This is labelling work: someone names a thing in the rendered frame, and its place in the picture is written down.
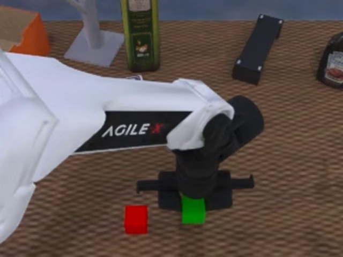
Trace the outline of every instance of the table surface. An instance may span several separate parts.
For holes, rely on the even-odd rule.
[[[132,75],[124,49],[109,69],[63,59],[81,26],[47,22],[51,56],[98,75]],[[101,26],[121,31],[119,22]],[[173,155],[163,147],[73,156],[37,183],[0,256],[341,256],[343,92],[316,81],[315,72],[343,22],[286,22],[259,86],[230,76],[253,26],[162,22],[161,69],[143,74],[156,81],[199,79],[225,99],[245,95],[256,102],[265,131],[222,164],[236,177],[252,173],[253,190],[235,192],[233,208],[207,213],[206,224],[182,226],[180,214],[157,208],[156,193],[135,193],[137,180],[173,170]],[[149,206],[147,235],[124,233],[124,206],[135,204]]]

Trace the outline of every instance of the white stand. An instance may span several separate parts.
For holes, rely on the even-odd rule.
[[[64,58],[73,61],[110,67],[114,57],[124,43],[124,35],[111,31],[100,31],[102,45],[99,48],[90,48],[83,28],[71,44]]]

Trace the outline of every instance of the logo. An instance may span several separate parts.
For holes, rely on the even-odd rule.
[[[162,123],[151,125],[150,123],[144,124],[121,124],[117,127],[110,126],[103,134],[104,137],[121,137],[126,135],[146,135],[150,132],[152,134],[159,134],[164,127]]]

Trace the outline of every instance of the olive oil bottle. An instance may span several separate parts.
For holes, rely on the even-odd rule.
[[[133,72],[160,67],[158,0],[121,0],[126,59]]]

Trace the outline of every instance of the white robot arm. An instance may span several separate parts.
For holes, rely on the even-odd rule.
[[[200,81],[92,75],[49,57],[0,52],[0,243],[19,225],[34,183],[72,154],[204,145],[234,108]]]

